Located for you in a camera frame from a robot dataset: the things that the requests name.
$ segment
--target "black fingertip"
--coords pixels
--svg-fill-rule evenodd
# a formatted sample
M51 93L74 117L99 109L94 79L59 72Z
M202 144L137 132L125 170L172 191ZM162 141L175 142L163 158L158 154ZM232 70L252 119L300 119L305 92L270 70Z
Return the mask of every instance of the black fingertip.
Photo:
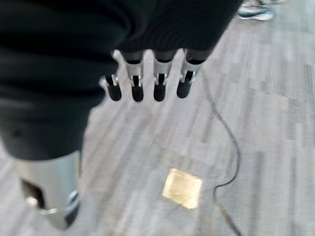
M141 102L143 100L143 88L139 86L131 87L132 98L136 102Z
M113 101L119 101L121 99L122 92L120 90L119 85L117 85L117 86L110 85L107 88L108 88L109 96Z
M177 96L179 98L187 97L190 91L190 87L191 83L189 83L189 80L185 80L184 83L180 81L177 86Z
M164 85L155 85L154 86L154 99L157 101L157 102L161 102L164 100L165 98L165 89L166 89L166 86Z

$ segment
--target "black fabric sleeve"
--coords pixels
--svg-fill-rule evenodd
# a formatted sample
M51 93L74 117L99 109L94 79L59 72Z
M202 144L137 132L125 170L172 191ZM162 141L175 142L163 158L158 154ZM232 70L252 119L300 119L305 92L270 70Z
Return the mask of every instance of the black fabric sleeve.
M104 98L111 52L141 33L144 0L0 0L0 135L28 160L82 148L90 109Z

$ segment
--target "robotic arm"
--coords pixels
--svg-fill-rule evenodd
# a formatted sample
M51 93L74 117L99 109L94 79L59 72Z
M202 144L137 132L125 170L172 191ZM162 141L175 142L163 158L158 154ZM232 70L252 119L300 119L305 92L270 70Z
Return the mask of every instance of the robotic arm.
M26 201L58 229L75 220L84 131L105 96L99 79L105 75L113 100L122 96L114 49L126 60L135 101L144 94L143 50L154 50L154 97L162 101L176 50L189 48L177 89L184 98L240 2L0 0L0 135Z

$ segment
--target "robotic finger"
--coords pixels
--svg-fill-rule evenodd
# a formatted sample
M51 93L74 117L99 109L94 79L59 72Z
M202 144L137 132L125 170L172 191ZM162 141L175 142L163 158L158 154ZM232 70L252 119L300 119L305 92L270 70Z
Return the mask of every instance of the robotic finger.
M15 159L26 202L57 229L65 230L79 211L80 152L50 160Z

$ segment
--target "silver metal part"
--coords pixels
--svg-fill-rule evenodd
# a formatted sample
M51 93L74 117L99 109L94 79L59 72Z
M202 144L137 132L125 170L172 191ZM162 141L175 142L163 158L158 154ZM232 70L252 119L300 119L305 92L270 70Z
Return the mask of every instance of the silver metal part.
M139 84L137 86L141 87L142 86L142 79L143 79L143 61L141 61L138 64L129 64L126 63L126 68L127 68L127 73L128 73L128 78L130 80L131 86L135 86L133 77L138 76L139 78Z
M184 82L185 82L185 77L186 77L187 72L188 72L188 71L191 71L191 72L193 72L193 75L192 75L192 79L190 80L190 83L192 83L192 82L195 80L198 71L199 71L200 68L202 67L202 64L197 64L197 65L195 65L195 64L190 64L190 63L187 61L186 57L185 57L185 59L183 60L183 64L182 64L180 81L181 81L182 83L184 83Z
M167 78L172 67L172 61L170 62L160 62L157 59L154 59L154 79L155 84L158 85L158 75L164 74L163 85L167 83Z
M80 152L42 161L15 159L15 165L22 184L27 183L26 201L54 227L67 229L79 207Z
M113 81L113 85L114 85L114 86L117 86L117 85L119 84L119 83L118 83L118 77L117 77L116 74L112 74L112 75L111 75L111 78L107 78L106 76L103 75L103 76L101 77L101 79L105 80L107 87L109 86L109 83L107 82L107 80L110 80L110 79Z

